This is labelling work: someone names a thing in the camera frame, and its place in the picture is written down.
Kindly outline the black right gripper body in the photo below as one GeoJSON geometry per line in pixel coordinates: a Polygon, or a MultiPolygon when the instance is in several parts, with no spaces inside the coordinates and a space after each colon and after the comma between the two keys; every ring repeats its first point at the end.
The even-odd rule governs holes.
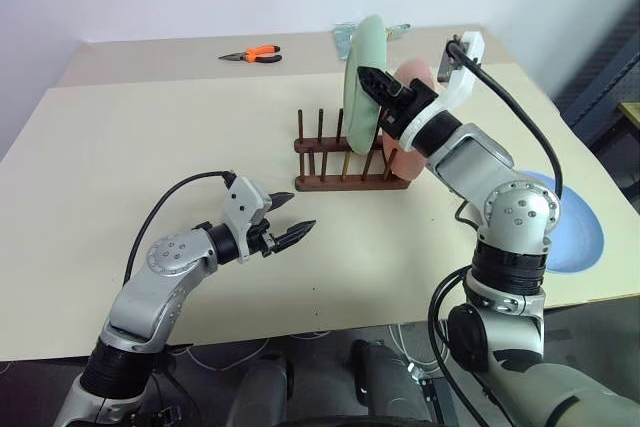
{"type": "Polygon", "coordinates": [[[412,79],[408,86],[401,83],[397,103],[388,107],[395,110],[396,122],[381,123],[382,130],[392,138],[400,138],[417,115],[437,98],[438,94],[418,78],[412,79]]]}

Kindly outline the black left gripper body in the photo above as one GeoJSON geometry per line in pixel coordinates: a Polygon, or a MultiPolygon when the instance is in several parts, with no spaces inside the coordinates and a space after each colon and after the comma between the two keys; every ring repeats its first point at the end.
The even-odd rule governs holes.
{"type": "Polygon", "coordinates": [[[269,256],[277,253],[280,249],[277,239],[269,233],[270,223],[267,219],[262,219],[258,224],[253,225],[247,232],[247,246],[251,254],[260,253],[262,256],[269,256]]]}

